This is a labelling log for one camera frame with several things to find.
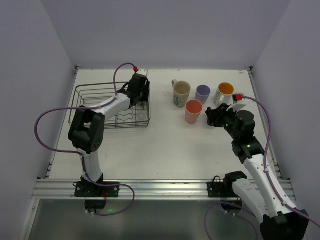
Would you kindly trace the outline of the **pink plastic cup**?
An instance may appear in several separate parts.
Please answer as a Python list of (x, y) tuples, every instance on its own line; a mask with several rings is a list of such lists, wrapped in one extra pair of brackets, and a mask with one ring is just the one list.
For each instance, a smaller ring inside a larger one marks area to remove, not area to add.
[(185, 105), (185, 121), (188, 124), (195, 124), (202, 110), (203, 105), (199, 100), (189, 100)]

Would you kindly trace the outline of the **white patterned mug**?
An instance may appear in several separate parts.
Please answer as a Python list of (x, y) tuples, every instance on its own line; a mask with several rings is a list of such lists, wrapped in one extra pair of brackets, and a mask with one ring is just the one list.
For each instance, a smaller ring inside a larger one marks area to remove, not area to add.
[(234, 94), (234, 86), (230, 83), (223, 82), (221, 83), (213, 97), (213, 103), (216, 107), (219, 107), (222, 104), (228, 104)]

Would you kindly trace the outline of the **lilac plastic cup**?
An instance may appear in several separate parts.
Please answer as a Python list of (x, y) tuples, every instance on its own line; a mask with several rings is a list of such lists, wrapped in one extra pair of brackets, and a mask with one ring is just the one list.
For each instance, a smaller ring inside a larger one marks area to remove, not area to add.
[(195, 92), (195, 99), (201, 102), (202, 105), (206, 103), (208, 100), (209, 96), (211, 94), (211, 89), (207, 85), (199, 85), (196, 88)]

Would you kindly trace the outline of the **small clear glass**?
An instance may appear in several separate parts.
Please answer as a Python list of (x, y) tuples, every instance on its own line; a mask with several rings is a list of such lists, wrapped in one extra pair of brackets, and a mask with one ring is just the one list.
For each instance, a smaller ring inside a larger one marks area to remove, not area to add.
[(145, 112), (138, 112), (136, 115), (136, 120), (138, 122), (145, 122), (148, 120), (148, 116)]

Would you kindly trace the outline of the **cream floral mug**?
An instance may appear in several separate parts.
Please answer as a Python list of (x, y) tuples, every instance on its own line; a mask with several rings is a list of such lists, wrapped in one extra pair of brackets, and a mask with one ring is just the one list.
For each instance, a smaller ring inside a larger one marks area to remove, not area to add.
[(186, 81), (177, 81), (176, 79), (171, 81), (173, 89), (173, 104), (177, 108), (184, 108), (189, 99), (191, 92), (191, 85)]

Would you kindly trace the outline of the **brown ceramic cup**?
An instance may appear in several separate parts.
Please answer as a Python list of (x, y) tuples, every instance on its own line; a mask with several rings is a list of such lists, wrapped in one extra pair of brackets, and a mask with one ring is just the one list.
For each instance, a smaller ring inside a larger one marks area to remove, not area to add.
[(148, 106), (148, 102), (147, 101), (140, 101), (137, 105), (137, 109), (139, 110), (146, 110)]

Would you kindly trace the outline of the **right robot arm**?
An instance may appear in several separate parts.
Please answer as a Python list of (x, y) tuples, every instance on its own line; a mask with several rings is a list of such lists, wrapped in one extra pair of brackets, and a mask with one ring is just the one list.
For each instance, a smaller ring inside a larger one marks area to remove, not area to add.
[(298, 210), (283, 190), (277, 177), (264, 159), (266, 152), (255, 137), (254, 115), (247, 110), (233, 110), (222, 104), (205, 111), (207, 124), (224, 128), (232, 138), (232, 150), (253, 177), (257, 189), (251, 187), (241, 172), (225, 175), (225, 190), (237, 195), (257, 218), (265, 240), (302, 240), (309, 224), (307, 212)]

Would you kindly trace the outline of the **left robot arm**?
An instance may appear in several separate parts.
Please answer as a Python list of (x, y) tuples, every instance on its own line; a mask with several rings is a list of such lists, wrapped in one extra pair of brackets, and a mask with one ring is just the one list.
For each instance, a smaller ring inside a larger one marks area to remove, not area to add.
[(103, 142), (105, 123), (139, 103), (148, 102), (149, 92), (148, 71), (140, 69), (116, 92), (113, 98), (92, 108), (82, 106), (76, 110), (68, 139), (80, 154), (82, 178), (85, 181), (96, 183), (103, 178), (98, 149)]

